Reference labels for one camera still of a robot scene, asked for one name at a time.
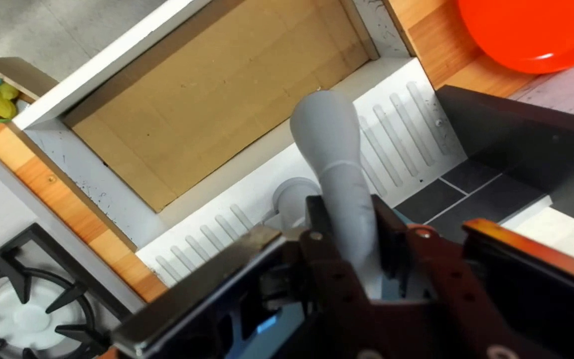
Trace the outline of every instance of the cutting board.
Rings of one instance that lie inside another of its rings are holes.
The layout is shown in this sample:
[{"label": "cutting board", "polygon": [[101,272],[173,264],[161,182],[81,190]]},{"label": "cutting board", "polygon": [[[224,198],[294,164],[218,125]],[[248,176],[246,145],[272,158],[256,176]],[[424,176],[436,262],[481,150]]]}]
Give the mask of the cutting board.
[{"label": "cutting board", "polygon": [[145,302],[165,292],[121,232],[11,127],[0,127],[0,162]]},{"label": "cutting board", "polygon": [[366,61],[342,0],[210,0],[65,125],[159,212]]},{"label": "cutting board", "polygon": [[444,85],[507,99],[533,81],[491,63],[467,37],[456,0],[386,0],[434,89]]}]

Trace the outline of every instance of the burner grate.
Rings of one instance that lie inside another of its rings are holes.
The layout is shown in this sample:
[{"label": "burner grate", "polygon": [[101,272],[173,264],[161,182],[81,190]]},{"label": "burner grate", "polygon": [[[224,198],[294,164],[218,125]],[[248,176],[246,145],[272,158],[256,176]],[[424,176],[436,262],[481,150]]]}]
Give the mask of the burner grate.
[{"label": "burner grate", "polygon": [[[27,260],[23,266],[17,258],[27,242],[49,254],[71,280],[51,274],[53,270],[33,268],[33,262]],[[49,288],[49,298],[43,296],[37,302],[37,294],[45,294],[45,288]],[[101,330],[99,318],[95,318],[89,296],[97,300],[95,306],[105,306],[117,318],[129,314],[123,306],[115,306],[115,300],[39,226],[15,236],[0,250],[0,358],[85,359],[101,356],[111,342],[109,334]],[[5,330],[7,324],[27,326],[29,336],[23,332],[25,338],[15,338],[15,330]]]}]

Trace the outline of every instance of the yellow object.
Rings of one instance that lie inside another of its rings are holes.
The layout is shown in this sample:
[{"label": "yellow object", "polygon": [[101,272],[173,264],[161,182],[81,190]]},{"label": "yellow object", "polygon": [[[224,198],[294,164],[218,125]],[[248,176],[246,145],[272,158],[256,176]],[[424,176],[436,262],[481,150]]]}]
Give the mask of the yellow object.
[{"label": "yellow object", "polygon": [[3,101],[11,103],[19,97],[19,91],[11,89],[9,85],[0,85],[0,95]]},{"label": "yellow object", "polygon": [[15,117],[15,107],[9,101],[1,99],[0,95],[0,119],[9,121],[13,117]]}]

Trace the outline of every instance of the gray pipe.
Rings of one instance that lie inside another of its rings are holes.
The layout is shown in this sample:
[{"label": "gray pipe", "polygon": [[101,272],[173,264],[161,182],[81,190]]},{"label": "gray pipe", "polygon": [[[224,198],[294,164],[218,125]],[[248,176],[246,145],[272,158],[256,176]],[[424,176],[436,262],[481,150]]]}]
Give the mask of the gray pipe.
[{"label": "gray pipe", "polygon": [[354,109],[334,93],[308,95],[290,117],[290,135],[320,182],[340,256],[354,268],[366,296],[378,300],[382,272]]},{"label": "gray pipe", "polygon": [[314,182],[304,178],[290,178],[282,182],[272,194],[272,208],[278,214],[278,230],[286,238],[296,238],[308,230],[306,198],[320,196]]}]

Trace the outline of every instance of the stainless steel surface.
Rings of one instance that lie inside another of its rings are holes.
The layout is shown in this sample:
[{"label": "stainless steel surface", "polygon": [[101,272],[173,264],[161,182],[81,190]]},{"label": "stainless steel surface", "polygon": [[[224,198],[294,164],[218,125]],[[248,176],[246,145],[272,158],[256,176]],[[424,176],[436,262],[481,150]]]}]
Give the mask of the stainless steel surface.
[{"label": "stainless steel surface", "polygon": [[71,258],[109,290],[129,312],[143,302],[65,228],[13,174],[0,164],[0,248],[27,226],[41,226]]}]

